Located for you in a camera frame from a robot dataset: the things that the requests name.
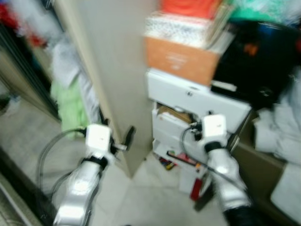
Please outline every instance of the open drawer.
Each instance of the open drawer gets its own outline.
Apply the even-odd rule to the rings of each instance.
[[[147,73],[149,98],[177,111],[198,115],[208,111],[225,115],[227,131],[235,133],[251,107],[248,103],[217,95],[209,87],[150,69]]]
[[[166,106],[154,104],[152,110],[153,138],[172,148],[175,154],[182,153],[182,133],[189,127],[189,120],[175,115],[174,111]],[[194,139],[192,133],[185,136],[185,148],[189,154],[200,160],[207,161],[203,147]]]
[[[170,157],[169,155],[167,155],[167,152],[173,151],[173,149],[161,142],[159,142],[158,140],[154,140],[152,142],[152,146],[153,146],[153,152],[159,156],[161,156],[162,158],[172,161],[173,163],[177,164],[179,167],[181,167],[181,169],[184,169],[186,171],[188,171],[189,173],[193,174],[195,177],[197,178],[202,178],[203,175],[206,172],[206,169],[202,166],[200,167],[195,167],[192,165],[189,165],[185,162],[182,162],[180,160],[177,160],[175,158]]]

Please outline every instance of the cable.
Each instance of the cable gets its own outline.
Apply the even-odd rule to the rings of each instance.
[[[60,186],[62,185],[62,183],[67,179],[67,177],[72,173],[66,173],[64,175],[62,175],[57,181],[56,183],[53,185],[52,189],[51,189],[51,193],[50,193],[50,200],[53,200],[53,196],[55,195],[55,193],[57,192],[57,190],[60,188]]]
[[[183,132],[182,132],[182,136],[181,136],[181,142],[180,142],[180,145],[181,145],[181,148],[183,150],[183,152],[190,158],[192,159],[193,161],[201,164],[202,166],[204,166],[205,168],[207,168],[209,171],[215,173],[216,175],[222,177],[223,179],[227,180],[228,182],[230,182],[231,184],[233,184],[236,188],[238,188],[239,190],[243,191],[243,192],[246,192],[247,189],[244,189],[242,188],[241,186],[239,186],[234,180],[232,180],[231,178],[223,175],[222,173],[216,171],[215,169],[213,169],[212,167],[208,166],[206,163],[204,162],[201,162],[199,160],[196,160],[195,158],[193,158],[192,156],[190,156],[185,148],[185,144],[184,144],[184,141],[185,141],[185,136],[187,134],[187,132],[191,129],[191,127],[188,127],[186,128]]]
[[[49,153],[49,151],[51,150],[51,148],[53,147],[53,145],[55,143],[57,143],[60,139],[62,139],[64,136],[72,133],[72,132],[80,132],[82,133],[84,136],[86,135],[86,129],[80,129],[80,128],[77,128],[77,129],[70,129],[70,130],[66,130],[62,133],[60,133],[59,135],[55,136],[45,147],[44,149],[42,150],[41,154],[39,155],[39,159],[38,159],[38,164],[37,164],[37,169],[36,169],[36,183],[37,183],[37,186],[38,186],[38,189],[36,191],[36,201],[37,201],[37,205],[38,205],[38,208],[40,209],[41,211],[41,218],[45,218],[47,216],[47,214],[45,213],[44,211],[44,208],[42,207],[42,204],[41,204],[41,200],[42,200],[42,197],[41,197],[41,193],[43,192],[43,169],[44,169],[44,163],[45,163],[45,159]]]

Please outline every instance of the white cloth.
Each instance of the white cloth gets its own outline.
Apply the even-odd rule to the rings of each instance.
[[[271,201],[301,224],[301,70],[294,75],[274,110],[259,111],[260,119],[254,121],[255,148],[288,161]]]
[[[274,189],[271,201],[286,215],[301,224],[301,168],[287,164]]]
[[[22,29],[27,33],[27,27],[35,34],[49,42],[56,42],[63,31],[51,14],[37,0],[10,0],[12,9],[16,12]]]
[[[301,71],[274,110],[259,111],[254,122],[255,148],[301,166]]]
[[[80,72],[76,49],[67,36],[63,36],[52,51],[52,72],[54,79],[68,88]]]
[[[80,95],[88,119],[90,123],[99,122],[99,100],[67,34],[52,50],[52,71],[55,80],[66,89],[75,79],[78,79]]]
[[[301,1],[286,0],[286,7],[283,11],[283,23],[287,25],[298,24],[301,17]]]

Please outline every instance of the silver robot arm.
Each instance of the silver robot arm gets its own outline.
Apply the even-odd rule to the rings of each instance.
[[[261,225],[247,188],[239,175],[239,165],[226,149],[225,117],[218,114],[205,116],[202,119],[202,130],[214,191],[229,225]]]
[[[106,167],[114,162],[118,150],[126,151],[135,133],[132,127],[123,145],[114,143],[111,129],[92,124],[87,128],[86,158],[68,177],[65,196],[58,208],[54,225],[85,226],[92,212],[100,179]]]

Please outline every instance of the box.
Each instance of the box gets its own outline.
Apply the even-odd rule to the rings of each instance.
[[[210,86],[219,54],[152,37],[145,41],[149,67]]]
[[[191,47],[206,44],[211,21],[201,18],[154,12],[146,18],[145,36],[168,40]]]
[[[166,13],[211,19],[220,3],[221,0],[161,0],[161,9]]]

